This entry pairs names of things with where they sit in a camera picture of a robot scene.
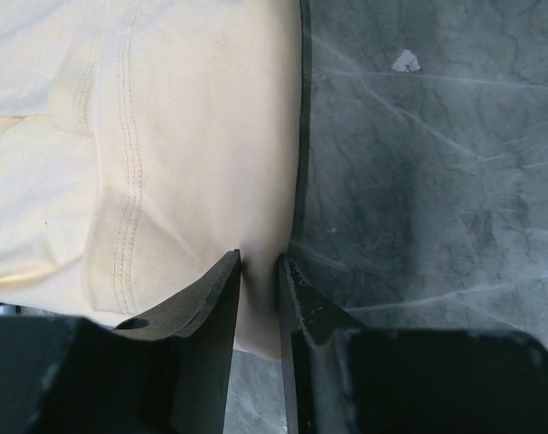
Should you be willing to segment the cream yellow t shirt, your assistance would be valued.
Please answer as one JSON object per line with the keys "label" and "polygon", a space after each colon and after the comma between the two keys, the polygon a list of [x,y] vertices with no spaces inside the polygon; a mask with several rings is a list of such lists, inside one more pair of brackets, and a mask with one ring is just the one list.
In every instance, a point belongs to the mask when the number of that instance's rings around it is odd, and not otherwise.
{"label": "cream yellow t shirt", "polygon": [[297,1],[0,1],[0,302],[117,326],[242,260],[234,346],[280,356]]}

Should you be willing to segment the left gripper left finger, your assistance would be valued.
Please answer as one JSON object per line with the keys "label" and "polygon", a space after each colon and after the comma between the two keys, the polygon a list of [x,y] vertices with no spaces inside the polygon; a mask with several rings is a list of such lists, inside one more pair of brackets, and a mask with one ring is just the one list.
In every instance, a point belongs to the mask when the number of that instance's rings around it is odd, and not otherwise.
{"label": "left gripper left finger", "polygon": [[225,253],[190,286],[115,329],[159,344],[152,425],[159,433],[223,430],[241,285],[241,254]]}

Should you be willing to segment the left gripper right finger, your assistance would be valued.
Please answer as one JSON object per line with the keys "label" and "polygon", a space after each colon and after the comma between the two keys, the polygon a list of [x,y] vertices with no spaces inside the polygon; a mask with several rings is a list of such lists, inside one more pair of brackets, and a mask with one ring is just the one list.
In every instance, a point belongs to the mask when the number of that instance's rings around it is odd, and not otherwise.
{"label": "left gripper right finger", "polygon": [[289,433],[347,433],[333,335],[364,325],[321,295],[285,256],[278,261],[279,333]]}

